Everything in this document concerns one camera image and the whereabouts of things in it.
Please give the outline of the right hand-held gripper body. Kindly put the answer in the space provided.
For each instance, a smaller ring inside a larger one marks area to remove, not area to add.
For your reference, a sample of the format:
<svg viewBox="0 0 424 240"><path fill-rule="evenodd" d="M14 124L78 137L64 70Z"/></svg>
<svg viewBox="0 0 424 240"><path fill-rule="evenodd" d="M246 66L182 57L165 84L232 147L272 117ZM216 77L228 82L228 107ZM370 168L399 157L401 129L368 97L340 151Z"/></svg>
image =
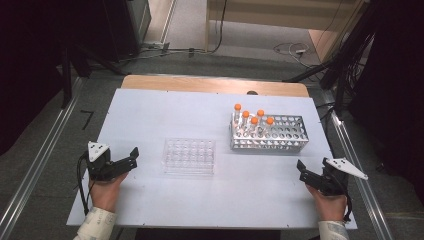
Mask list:
<svg viewBox="0 0 424 240"><path fill-rule="evenodd" d="M368 179L367 174L359 170L346 158L324 158L323 165L321 192L327 196L346 195L350 176L363 180Z"/></svg>

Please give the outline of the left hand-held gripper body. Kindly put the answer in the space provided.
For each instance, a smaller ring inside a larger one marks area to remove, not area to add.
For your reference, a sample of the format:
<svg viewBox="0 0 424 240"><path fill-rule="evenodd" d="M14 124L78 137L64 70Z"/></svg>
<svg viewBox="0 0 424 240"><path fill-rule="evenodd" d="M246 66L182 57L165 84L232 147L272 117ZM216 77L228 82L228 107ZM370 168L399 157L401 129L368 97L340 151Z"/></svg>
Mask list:
<svg viewBox="0 0 424 240"><path fill-rule="evenodd" d="M91 180L111 181L116 177L109 145L89 141L87 168Z"/></svg>

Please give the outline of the metal test tube rack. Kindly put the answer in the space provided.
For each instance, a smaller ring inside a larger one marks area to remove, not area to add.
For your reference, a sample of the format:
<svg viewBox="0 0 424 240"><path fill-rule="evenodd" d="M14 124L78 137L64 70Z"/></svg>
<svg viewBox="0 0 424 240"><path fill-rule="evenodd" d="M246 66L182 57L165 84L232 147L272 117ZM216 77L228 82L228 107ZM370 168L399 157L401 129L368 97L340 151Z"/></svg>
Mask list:
<svg viewBox="0 0 424 240"><path fill-rule="evenodd" d="M282 152L300 152L309 142L305 124L301 116L296 115L269 115L264 114L262 130L252 138L249 134L251 118L256 117L250 114L247 129L243 132L241 127L242 113L238 127L233 126L233 114L230 121L230 147L232 149L260 149L276 150ZM265 123L268 117L274 118L272 134L269 138L265 136Z"/></svg>

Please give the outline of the clear acrylic tube rack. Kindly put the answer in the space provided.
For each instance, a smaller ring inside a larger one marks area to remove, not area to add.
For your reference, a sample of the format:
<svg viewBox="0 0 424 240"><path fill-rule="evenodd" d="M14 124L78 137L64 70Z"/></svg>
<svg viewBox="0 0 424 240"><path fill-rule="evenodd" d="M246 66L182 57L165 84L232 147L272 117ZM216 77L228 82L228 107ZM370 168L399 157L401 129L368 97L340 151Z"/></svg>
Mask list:
<svg viewBox="0 0 424 240"><path fill-rule="evenodd" d="M168 174L213 175L215 141L193 138L165 140L162 166Z"/></svg>

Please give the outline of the person's right hand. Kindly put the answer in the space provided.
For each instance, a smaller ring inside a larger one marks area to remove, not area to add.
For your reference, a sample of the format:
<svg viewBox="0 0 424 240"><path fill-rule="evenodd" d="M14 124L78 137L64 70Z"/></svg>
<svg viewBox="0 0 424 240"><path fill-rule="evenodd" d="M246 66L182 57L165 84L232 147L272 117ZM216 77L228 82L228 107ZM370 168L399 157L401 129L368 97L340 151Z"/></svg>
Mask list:
<svg viewBox="0 0 424 240"><path fill-rule="evenodd" d="M314 198L321 221L342 221L344 219L347 206L347 198L344 195L325 196L309 185L306 188Z"/></svg>

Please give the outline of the person's left hand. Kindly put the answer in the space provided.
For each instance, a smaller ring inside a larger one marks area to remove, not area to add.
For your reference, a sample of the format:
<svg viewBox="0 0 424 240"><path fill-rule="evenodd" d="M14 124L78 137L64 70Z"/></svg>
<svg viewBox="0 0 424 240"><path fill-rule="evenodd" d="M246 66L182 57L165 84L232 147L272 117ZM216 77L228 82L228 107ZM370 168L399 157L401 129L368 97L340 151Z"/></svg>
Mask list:
<svg viewBox="0 0 424 240"><path fill-rule="evenodd" d="M124 173L107 182L91 180L89 188L91 189L90 195L93 206L114 213L119 198L120 186L126 177L127 173Z"/></svg>

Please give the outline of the black metal stand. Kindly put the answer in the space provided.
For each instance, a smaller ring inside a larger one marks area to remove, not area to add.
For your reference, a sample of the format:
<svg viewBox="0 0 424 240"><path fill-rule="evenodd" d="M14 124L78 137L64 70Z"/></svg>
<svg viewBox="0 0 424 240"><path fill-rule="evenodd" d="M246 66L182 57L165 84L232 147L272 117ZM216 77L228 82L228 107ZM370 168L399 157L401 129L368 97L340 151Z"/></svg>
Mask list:
<svg viewBox="0 0 424 240"><path fill-rule="evenodd" d="M63 83L63 102L62 109L65 109L72 99L71 67L74 67L77 74L82 77L89 77L91 68L87 59L90 58L106 69L121 76L129 75L120 68L112 65L109 61L100 57L94 51L80 44L72 42L61 43L61 61L62 61L62 83Z"/></svg>

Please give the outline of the dark curtain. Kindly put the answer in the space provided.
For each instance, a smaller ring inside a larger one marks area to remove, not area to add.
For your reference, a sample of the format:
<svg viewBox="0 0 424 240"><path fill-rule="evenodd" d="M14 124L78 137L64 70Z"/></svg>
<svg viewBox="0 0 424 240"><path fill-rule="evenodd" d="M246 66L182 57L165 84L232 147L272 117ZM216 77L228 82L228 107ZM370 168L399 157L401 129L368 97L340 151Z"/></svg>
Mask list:
<svg viewBox="0 0 424 240"><path fill-rule="evenodd" d="M66 87L57 67L68 59L90 74L77 26L90 0L0 0L0 156Z"/></svg>
<svg viewBox="0 0 424 240"><path fill-rule="evenodd" d="M424 203L424 0L382 0L349 112Z"/></svg>

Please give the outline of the dark cabinet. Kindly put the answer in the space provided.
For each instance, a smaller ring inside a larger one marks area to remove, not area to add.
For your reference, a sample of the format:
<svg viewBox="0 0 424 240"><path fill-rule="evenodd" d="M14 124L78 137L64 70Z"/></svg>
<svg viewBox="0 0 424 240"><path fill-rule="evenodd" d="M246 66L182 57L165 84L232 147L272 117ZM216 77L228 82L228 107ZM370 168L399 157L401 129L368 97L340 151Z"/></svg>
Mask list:
<svg viewBox="0 0 424 240"><path fill-rule="evenodd" d="M139 53L151 13L148 0L102 0L112 37L112 60Z"/></svg>

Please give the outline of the beige wooden furniture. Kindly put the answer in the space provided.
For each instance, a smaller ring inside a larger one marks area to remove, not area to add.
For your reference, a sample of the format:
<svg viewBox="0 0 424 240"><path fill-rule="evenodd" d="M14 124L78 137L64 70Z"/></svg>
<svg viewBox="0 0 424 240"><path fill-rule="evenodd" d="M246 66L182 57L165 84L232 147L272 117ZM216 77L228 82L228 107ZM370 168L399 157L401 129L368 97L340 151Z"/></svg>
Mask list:
<svg viewBox="0 0 424 240"><path fill-rule="evenodd" d="M308 29L321 61L335 54L346 33L353 30L369 0L207 0L205 45L209 48L210 21Z"/></svg>

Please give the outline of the metal floor rail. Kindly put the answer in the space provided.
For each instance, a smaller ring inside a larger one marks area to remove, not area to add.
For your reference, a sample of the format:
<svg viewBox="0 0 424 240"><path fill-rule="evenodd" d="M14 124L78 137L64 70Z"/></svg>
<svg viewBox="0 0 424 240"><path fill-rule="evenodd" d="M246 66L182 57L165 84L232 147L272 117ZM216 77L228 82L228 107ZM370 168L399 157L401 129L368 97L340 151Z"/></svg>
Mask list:
<svg viewBox="0 0 424 240"><path fill-rule="evenodd" d="M358 155L352 144L351 138L345 125L345 121L340 119L340 117L336 114L336 111L332 111L329 116L332 125L334 126L334 129L337 133L338 141L340 142L343 148L345 156L355 167L358 167L360 170L362 170L362 163L358 158ZM372 190L370 181L356 177L355 184L363 201L371 226L374 229L376 239L394 240L394 236L391 232L388 222L384 216L384 213L380 207L376 195Z"/></svg>
<svg viewBox="0 0 424 240"><path fill-rule="evenodd" d="M71 97L67 106L59 111L47 137L43 141L40 149L37 151L37 155L32 160L29 170L24 175L24 178L19 184L16 192L12 195L5 212L1 215L0 240L8 240L12 233L19 216L28 202L28 199L35 188L35 185L37 184L37 181L43 172L60 135L72 114L84 83L85 80L81 77L77 77L75 79L71 88L74 95Z"/></svg>

